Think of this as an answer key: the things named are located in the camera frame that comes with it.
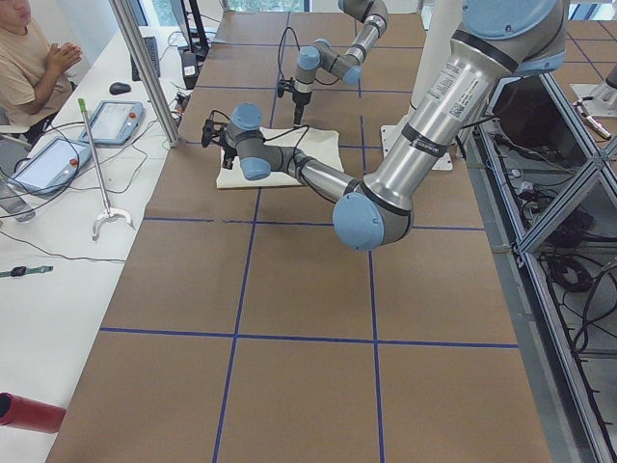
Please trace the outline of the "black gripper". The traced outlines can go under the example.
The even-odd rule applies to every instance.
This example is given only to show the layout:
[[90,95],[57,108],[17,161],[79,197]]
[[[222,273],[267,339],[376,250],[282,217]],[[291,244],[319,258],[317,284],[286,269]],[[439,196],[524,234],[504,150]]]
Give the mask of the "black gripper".
[[299,126],[302,124],[304,108],[310,103],[311,92],[300,92],[298,90],[294,90],[292,100],[295,104],[293,126]]
[[227,131],[222,131],[220,135],[219,143],[224,153],[222,167],[224,169],[232,169],[234,159],[237,157],[237,149],[236,149],[235,142],[228,135]]

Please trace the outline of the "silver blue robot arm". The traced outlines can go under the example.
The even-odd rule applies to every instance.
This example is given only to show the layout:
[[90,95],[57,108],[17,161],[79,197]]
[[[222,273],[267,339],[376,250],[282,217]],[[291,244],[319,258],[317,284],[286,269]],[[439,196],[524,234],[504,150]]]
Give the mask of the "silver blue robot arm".
[[562,65],[568,9],[566,1],[463,2],[447,61],[372,174],[357,179],[298,148],[267,144],[261,112],[251,103],[238,105],[215,135],[224,166],[237,157],[247,180],[279,172],[307,185],[334,203],[335,233],[352,249],[396,242],[413,224],[414,192],[496,84]]
[[309,105],[317,71],[324,70],[335,81],[357,85],[362,77],[362,65],[369,51],[389,26],[389,11],[384,1],[339,1],[339,9],[361,27],[345,50],[325,38],[299,48],[295,75],[281,79],[278,97],[290,92],[294,103],[293,125],[300,126],[305,107]]

